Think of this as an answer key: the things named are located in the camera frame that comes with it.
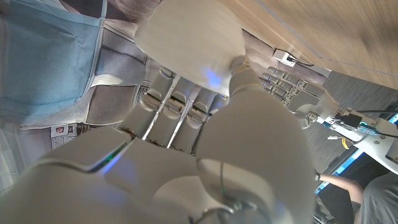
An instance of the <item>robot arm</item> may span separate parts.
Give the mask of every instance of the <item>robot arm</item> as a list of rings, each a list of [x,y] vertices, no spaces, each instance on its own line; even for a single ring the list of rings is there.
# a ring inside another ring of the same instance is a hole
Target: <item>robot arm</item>
[[[350,139],[354,146],[398,174],[398,139],[384,135],[398,136],[396,125],[381,118],[368,118],[351,108],[339,108],[322,86],[274,67],[268,70],[275,76],[263,74],[268,81],[264,87],[299,118],[303,128],[311,122],[321,123]]]
[[[143,133],[148,119],[132,120],[140,119],[143,101],[118,129],[90,131],[41,158],[1,198],[2,221],[309,223],[313,180],[303,133],[266,93],[246,57],[234,60],[232,74],[231,101],[217,113],[217,106],[210,107],[196,157],[141,140],[135,131]],[[152,117],[153,110],[148,112]],[[290,141],[283,141],[281,131]]]

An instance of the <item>blue fabric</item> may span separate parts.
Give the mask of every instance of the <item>blue fabric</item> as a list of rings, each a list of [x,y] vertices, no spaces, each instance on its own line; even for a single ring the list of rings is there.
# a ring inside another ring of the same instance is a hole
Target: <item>blue fabric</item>
[[[101,19],[35,0],[11,1],[0,117],[30,125],[72,106],[89,89]]]

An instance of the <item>cable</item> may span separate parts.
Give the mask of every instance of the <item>cable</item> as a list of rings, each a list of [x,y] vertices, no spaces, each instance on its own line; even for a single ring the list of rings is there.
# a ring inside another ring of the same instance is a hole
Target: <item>cable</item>
[[[311,64],[299,62],[298,60],[296,60],[296,59],[294,59],[294,58],[292,58],[292,57],[290,57],[290,56],[288,56],[288,57],[286,58],[286,60],[288,60],[288,61],[290,61],[290,62],[299,63],[299,64],[301,64],[301,65],[305,65],[305,66],[308,66],[308,67],[314,66],[314,65],[311,65]]]
[[[345,139],[345,138],[342,138],[342,139],[341,139],[341,142],[343,143],[343,146],[344,146],[345,149],[349,149],[349,147],[347,146],[347,143],[346,143],[346,139]]]
[[[391,134],[384,134],[384,133],[379,133],[379,134],[384,135],[384,136],[388,136],[388,137],[392,137],[392,138],[398,138],[398,136],[391,135]]]
[[[361,110],[358,113],[398,113],[396,110]]]

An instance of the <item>white robotic arm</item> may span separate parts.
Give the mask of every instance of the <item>white robotic arm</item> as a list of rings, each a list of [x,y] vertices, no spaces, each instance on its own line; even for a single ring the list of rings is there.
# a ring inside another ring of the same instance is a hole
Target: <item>white robotic arm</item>
[[[135,41],[169,69],[118,129],[85,133],[26,170],[0,198],[2,223],[310,223],[305,136],[240,56],[233,13],[214,0],[164,0]],[[192,83],[202,91],[187,108]]]
[[[231,102],[206,123],[197,157],[141,140],[137,106],[118,130],[90,131],[41,158],[1,199],[2,221],[309,223],[312,166],[299,125],[245,57],[232,74]]]
[[[398,136],[395,124],[381,118],[368,118],[351,108],[341,109],[322,86],[274,67],[268,70],[275,76],[263,74],[268,81],[264,87],[299,118],[303,128],[311,122],[321,123],[398,174],[398,139],[385,135]]]

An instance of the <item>wooden ceiling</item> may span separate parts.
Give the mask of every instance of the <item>wooden ceiling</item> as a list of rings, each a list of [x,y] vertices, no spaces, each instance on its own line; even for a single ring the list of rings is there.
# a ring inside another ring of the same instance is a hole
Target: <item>wooden ceiling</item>
[[[219,1],[273,48],[398,89],[398,1]]]

